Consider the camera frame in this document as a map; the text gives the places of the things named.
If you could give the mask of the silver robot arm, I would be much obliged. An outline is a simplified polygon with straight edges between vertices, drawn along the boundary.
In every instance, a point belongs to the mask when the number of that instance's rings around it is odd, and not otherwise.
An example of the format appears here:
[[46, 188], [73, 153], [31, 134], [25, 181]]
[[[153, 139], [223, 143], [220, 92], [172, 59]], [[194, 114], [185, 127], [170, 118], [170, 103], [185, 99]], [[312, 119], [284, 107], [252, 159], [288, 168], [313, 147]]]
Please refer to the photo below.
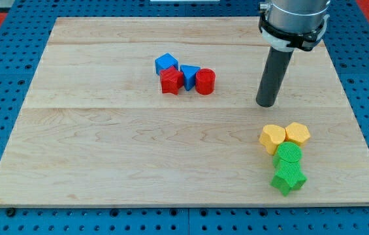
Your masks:
[[265, 0], [259, 2], [259, 30], [279, 52], [317, 46], [327, 30], [330, 0]]

